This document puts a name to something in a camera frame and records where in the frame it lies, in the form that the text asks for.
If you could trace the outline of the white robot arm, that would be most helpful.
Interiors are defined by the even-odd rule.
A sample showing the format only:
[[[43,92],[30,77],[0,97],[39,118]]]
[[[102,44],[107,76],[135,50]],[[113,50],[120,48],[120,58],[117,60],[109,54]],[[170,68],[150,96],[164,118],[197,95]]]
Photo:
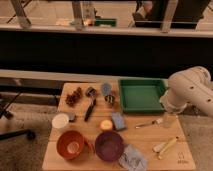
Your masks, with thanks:
[[[168,113],[178,114],[190,102],[213,118],[213,90],[209,88],[210,82],[210,72],[202,66],[176,72],[168,78],[168,89],[160,97],[160,103]]]

